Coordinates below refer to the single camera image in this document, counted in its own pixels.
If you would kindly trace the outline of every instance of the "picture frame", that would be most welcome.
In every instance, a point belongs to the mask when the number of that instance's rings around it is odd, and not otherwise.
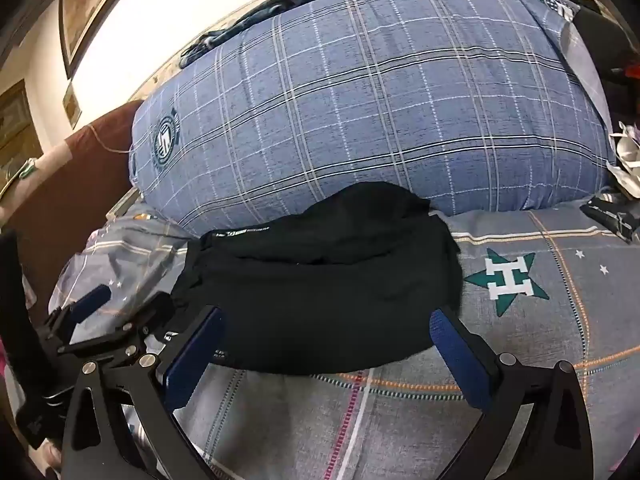
[[[118,0],[59,0],[60,45],[66,77],[71,79],[82,56]]]
[[[25,163],[42,153],[23,79],[0,95],[0,196]]]
[[[72,82],[69,82],[69,86],[66,88],[65,96],[62,98],[62,105],[65,107],[65,114],[69,119],[71,128],[75,128],[76,124],[78,124],[78,119],[82,114],[82,110],[78,104],[78,99],[76,98]]]

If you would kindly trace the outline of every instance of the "blue plaid pillowcase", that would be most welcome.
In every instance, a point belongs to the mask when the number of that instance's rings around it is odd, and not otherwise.
[[[603,122],[541,0],[319,0],[189,65],[140,107],[132,182],[193,234],[299,213],[355,182],[446,214],[603,186]]]

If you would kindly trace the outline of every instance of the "black cloth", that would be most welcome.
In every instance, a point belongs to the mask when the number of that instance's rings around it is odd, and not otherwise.
[[[628,244],[634,240],[634,234],[640,226],[640,201],[626,200],[624,196],[617,203],[594,196],[580,206],[580,211]]]
[[[206,304],[226,314],[212,362],[281,374],[397,361],[432,342],[429,319],[460,309],[462,269],[429,200],[383,182],[354,184],[300,215],[189,244],[172,291],[170,339]]]
[[[210,52],[256,23],[263,22],[287,10],[295,9],[300,5],[314,1],[316,0],[266,0],[238,18],[231,27],[223,28],[222,30],[211,30],[200,36],[196,43],[188,46],[187,49],[180,54],[178,66],[180,68],[186,68],[207,52]]]

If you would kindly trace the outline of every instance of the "screw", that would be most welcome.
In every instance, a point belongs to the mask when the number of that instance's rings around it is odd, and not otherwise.
[[[570,374],[574,371],[574,367],[569,361],[560,361],[559,367],[565,374]]]
[[[144,354],[140,358],[140,361],[138,362],[140,363],[140,366],[142,366],[143,368],[149,368],[150,366],[153,366],[154,363],[156,362],[156,356],[153,354]]]
[[[500,354],[500,362],[505,366],[516,364],[516,358],[511,354]]]
[[[95,371],[95,363],[93,361],[89,361],[88,363],[84,363],[82,367],[82,373],[88,375]]]

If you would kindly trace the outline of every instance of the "cable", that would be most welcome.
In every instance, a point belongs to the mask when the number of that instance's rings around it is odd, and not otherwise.
[[[97,141],[98,141],[98,143],[99,143],[99,144],[100,144],[100,145],[101,145],[105,150],[107,150],[108,152],[111,152],[111,153],[122,153],[123,155],[129,155],[129,153],[131,153],[131,150],[126,150],[126,151],[125,151],[125,150],[114,150],[114,149],[112,149],[112,148],[109,148],[109,147],[105,146],[105,145],[104,145],[104,142],[102,142],[102,139],[98,136],[98,132],[96,132],[96,131],[95,131],[94,126],[93,126],[91,123],[87,124],[87,126],[88,126],[88,127],[91,129],[91,131],[94,133],[95,140],[97,140]]]

